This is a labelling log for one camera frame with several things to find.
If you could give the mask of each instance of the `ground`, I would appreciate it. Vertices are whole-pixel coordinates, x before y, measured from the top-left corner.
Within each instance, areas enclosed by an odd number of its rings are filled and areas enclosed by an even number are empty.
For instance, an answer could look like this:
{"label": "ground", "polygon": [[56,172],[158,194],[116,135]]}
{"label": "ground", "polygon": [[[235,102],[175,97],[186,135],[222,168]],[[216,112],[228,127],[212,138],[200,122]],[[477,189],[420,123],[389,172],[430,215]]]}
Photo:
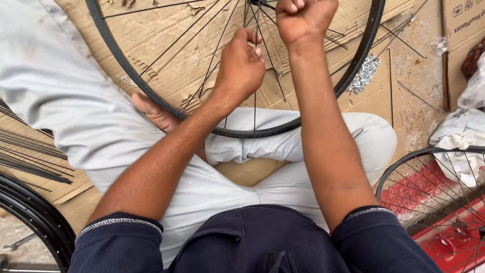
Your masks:
{"label": "ground", "polygon": [[[428,146],[428,139],[441,120],[447,115],[443,108],[442,58],[436,54],[432,42],[442,37],[441,0],[415,0],[414,7],[396,16],[385,25],[389,29],[405,21],[423,4],[423,8],[399,34],[399,37],[426,58],[422,58],[402,41],[395,39],[391,44],[394,52],[398,80],[427,101],[425,104],[403,86],[398,94],[402,97],[406,148],[417,151]],[[30,234],[30,230],[14,217],[0,219],[0,246],[14,242]],[[10,261],[24,263],[54,263],[52,256],[39,238],[23,244],[14,252],[7,253]]]}

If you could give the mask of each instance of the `hand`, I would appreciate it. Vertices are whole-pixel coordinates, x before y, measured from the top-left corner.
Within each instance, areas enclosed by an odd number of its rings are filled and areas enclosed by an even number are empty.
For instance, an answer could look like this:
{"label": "hand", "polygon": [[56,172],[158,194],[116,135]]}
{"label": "hand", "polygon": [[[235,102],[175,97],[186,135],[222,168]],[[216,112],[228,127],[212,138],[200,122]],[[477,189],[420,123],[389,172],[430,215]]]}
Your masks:
{"label": "hand", "polygon": [[338,0],[279,0],[276,24],[288,50],[301,42],[323,42],[338,6]]}
{"label": "hand", "polygon": [[228,114],[263,83],[266,67],[261,48],[253,48],[247,44],[259,44],[262,41],[261,35],[258,35],[257,42],[255,39],[256,32],[240,28],[222,50],[219,73],[208,101],[226,107]]}

